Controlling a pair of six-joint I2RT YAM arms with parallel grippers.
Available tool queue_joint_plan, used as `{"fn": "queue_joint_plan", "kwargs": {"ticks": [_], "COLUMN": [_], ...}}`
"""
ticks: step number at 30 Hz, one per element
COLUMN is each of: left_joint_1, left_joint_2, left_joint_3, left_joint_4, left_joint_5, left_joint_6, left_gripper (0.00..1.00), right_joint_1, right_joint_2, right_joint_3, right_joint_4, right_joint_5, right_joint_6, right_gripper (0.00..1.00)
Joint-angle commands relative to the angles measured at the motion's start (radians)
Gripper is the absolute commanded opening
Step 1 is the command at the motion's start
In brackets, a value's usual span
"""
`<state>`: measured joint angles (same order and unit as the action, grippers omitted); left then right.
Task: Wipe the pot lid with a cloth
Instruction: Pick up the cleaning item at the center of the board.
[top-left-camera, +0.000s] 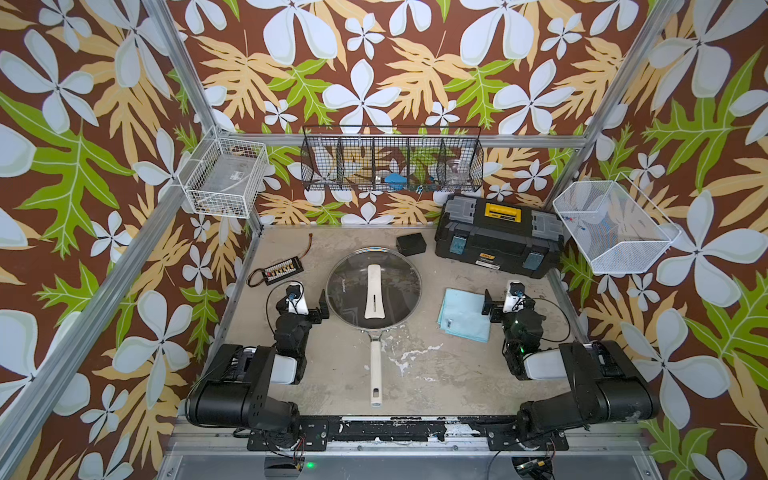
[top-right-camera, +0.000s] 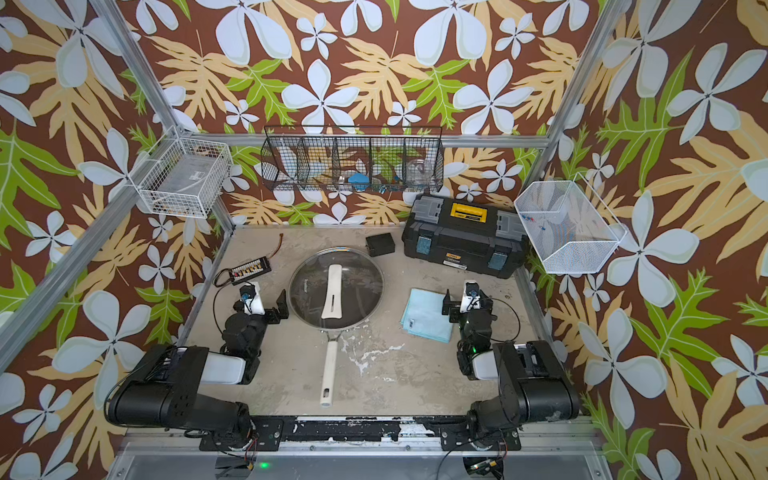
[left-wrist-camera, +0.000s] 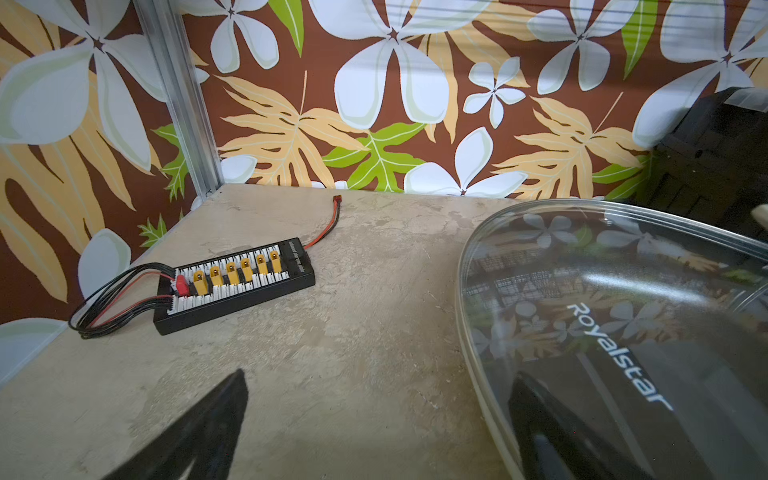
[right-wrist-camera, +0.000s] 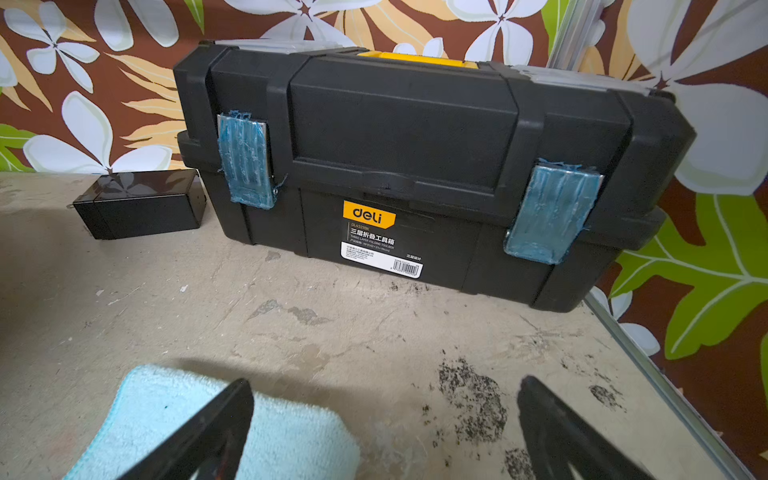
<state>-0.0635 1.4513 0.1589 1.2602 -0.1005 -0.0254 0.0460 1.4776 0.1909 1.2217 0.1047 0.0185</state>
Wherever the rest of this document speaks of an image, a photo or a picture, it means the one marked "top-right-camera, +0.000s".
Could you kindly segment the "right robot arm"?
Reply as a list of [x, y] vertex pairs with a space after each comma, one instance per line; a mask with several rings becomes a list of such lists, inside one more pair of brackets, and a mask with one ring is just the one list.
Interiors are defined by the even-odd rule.
[[496, 397], [473, 403], [467, 412], [470, 435], [481, 438], [531, 422], [577, 418], [580, 400], [551, 345], [543, 340], [516, 344], [495, 339], [494, 304], [475, 282], [464, 284], [459, 300], [446, 294], [442, 301], [442, 314], [459, 327], [461, 373], [473, 381], [497, 384]]

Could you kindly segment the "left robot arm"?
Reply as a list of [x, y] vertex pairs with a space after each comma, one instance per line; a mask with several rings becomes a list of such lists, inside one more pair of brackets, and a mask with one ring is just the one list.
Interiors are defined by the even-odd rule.
[[243, 284], [224, 324], [223, 346], [156, 346], [104, 401], [109, 423], [134, 428], [199, 431], [243, 440], [252, 430], [248, 407], [198, 392], [202, 384], [248, 385], [261, 363], [267, 328], [289, 317], [287, 292], [265, 308], [254, 284]]

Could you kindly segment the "light blue cloth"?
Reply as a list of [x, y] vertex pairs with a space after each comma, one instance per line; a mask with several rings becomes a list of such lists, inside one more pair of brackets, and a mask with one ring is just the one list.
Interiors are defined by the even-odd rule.
[[412, 288], [401, 319], [403, 329], [411, 335], [449, 343], [453, 325], [442, 313], [443, 300], [439, 293]]

